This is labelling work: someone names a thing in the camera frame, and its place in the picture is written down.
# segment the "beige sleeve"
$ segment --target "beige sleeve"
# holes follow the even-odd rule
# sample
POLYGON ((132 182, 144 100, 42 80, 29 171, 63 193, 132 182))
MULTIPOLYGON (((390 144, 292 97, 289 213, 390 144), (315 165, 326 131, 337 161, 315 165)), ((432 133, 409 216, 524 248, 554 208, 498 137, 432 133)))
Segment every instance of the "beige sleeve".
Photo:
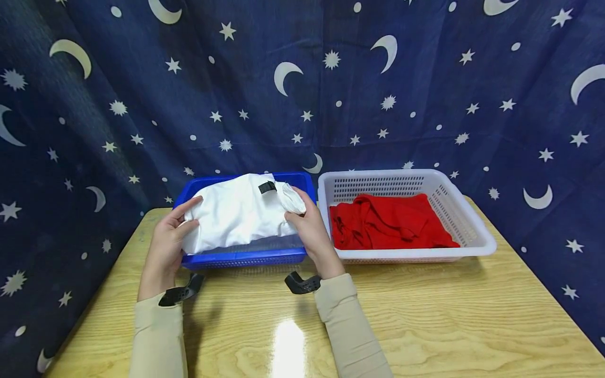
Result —
POLYGON ((322 280, 315 292, 315 302, 332 343, 339 377, 393 377, 387 358, 361 310, 349 274, 322 280))
POLYGON ((160 307, 164 293, 134 306, 129 378, 187 378, 183 307, 160 307))

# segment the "crescent moon print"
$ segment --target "crescent moon print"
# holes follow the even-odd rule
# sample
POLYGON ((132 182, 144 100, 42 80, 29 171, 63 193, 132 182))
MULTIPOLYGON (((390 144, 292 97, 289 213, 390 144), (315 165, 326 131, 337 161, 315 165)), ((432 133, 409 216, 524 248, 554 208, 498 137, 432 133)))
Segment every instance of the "crescent moon print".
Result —
POLYGON ((488 16, 497 16, 509 10, 519 0, 511 2, 502 2, 500 0, 485 0, 483 2, 483 11, 488 16))
POLYGON ((52 361, 53 361, 52 358, 44 357, 44 349, 42 349, 40 351, 40 356, 38 356, 38 363, 36 364, 36 368, 38 369, 38 372, 40 374, 45 373, 46 369, 48 369, 48 367, 50 366, 52 361))
POLYGON ((313 155, 315 155, 315 158, 317 159, 317 164, 311 168, 305 168, 305 167, 302 167, 302 168, 309 173, 318 174, 321 171, 321 168, 323 168, 323 166, 324 166, 324 160, 318 154, 313 154, 313 155))
POLYGON ((537 210, 542 210, 548 207, 548 205, 552 202, 552 189, 549 185, 546 188, 546 193, 540 198, 531 197, 523 188, 523 198, 525 198, 525 202, 529 205, 529 207, 537 210))
POLYGON ((7 141, 10 144, 15 145, 17 147, 25 147, 25 145, 23 143, 19 142, 17 140, 17 138, 12 136, 12 134, 10 134, 10 132, 8 132, 8 129, 6 128, 6 125, 4 124, 4 113, 7 111, 11 111, 11 110, 8 109, 6 106, 0 104, 0 138, 4 139, 5 141, 7 141))
POLYGON ((93 69, 93 65, 90 63, 90 58, 86 51, 77 43, 70 41, 69 39, 59 39, 53 43, 50 47, 49 56, 53 56, 55 53, 68 53, 80 62, 82 69, 84 70, 84 79, 90 76, 90 71, 93 69))
POLYGON ((91 191, 92 193, 94 193, 97 196, 97 207, 94 209, 94 212, 95 213, 100 212, 106 203, 105 194, 103 193, 103 191, 101 189, 99 189, 96 186, 87 186, 86 189, 88 189, 89 191, 91 191))
POLYGON ((176 24, 181 18, 181 13, 183 13, 182 9, 179 9, 176 12, 169 11, 164 8, 164 5, 162 5, 160 0, 149 0, 149 7, 155 18, 168 25, 176 24))
POLYGON ((374 50, 376 47, 384 47, 387 51, 387 64, 384 66, 381 72, 381 74, 383 74, 385 71, 391 68, 391 64, 393 64, 393 61, 397 56, 397 39, 392 35, 384 36, 376 41, 370 50, 374 50))
POLYGON ((273 74, 275 88, 277 88, 277 90, 286 97, 288 97, 288 94, 284 90, 284 79, 286 78, 286 75, 288 75, 290 72, 298 72, 300 74, 303 74, 303 72, 300 68, 298 68, 297 65, 290 62, 281 62, 280 64, 278 64, 277 67, 275 67, 275 73, 273 74))
POLYGON ((571 101, 577 105, 578 97, 580 96, 580 93, 582 93, 582 90, 584 90, 588 84, 598 79, 605 79, 605 64, 599 64, 588 68, 574 80, 570 91, 571 101))

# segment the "blue plastic basket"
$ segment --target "blue plastic basket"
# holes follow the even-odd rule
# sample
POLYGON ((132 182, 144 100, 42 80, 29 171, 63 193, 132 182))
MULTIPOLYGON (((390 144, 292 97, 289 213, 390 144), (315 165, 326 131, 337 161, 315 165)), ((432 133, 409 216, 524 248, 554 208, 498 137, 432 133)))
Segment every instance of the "blue plastic basket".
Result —
MULTIPOLYGON (((187 202, 200 189, 237 176, 195 178, 185 185, 174 206, 187 202)), ((307 192, 313 202, 315 188, 311 176, 306 172, 273 173, 276 181, 284 181, 307 192)), ((205 251, 199 255, 185 255, 182 265, 187 269, 229 268, 274 264, 297 264, 307 255, 298 235, 271 237, 255 240, 243 246, 232 246, 205 251)))

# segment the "laundry basket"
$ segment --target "laundry basket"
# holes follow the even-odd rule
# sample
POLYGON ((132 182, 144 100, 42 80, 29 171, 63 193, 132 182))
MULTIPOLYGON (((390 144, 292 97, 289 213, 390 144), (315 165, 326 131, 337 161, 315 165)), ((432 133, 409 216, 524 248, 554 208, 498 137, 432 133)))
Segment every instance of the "laundry basket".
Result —
MULTIPOLYGON (((195 178, 187 183, 174 203, 174 207, 188 201, 201 188, 237 176, 195 178)), ((276 181, 283 181, 307 192, 315 201, 315 188, 307 172, 274 172, 276 181)), ((307 256, 298 235, 269 237, 252 241, 243 246, 231 246, 205 251, 199 255, 185 255, 181 265, 187 269, 247 267, 273 264, 298 264, 307 256)))
POLYGON ((351 203, 359 194, 412 197, 424 193, 444 228, 460 248, 339 250, 347 264, 451 262, 465 256, 494 253, 496 243, 462 193, 434 169, 326 172, 319 177, 319 210, 332 237, 330 206, 351 203))

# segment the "curtain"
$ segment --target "curtain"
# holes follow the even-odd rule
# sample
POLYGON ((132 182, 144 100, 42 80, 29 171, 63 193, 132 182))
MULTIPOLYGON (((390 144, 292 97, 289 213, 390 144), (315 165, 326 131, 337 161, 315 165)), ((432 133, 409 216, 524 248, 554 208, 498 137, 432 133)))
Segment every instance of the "curtain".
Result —
POLYGON ((447 174, 605 353, 604 18, 599 0, 0 2, 2 369, 46 369, 188 180, 303 169, 447 174))

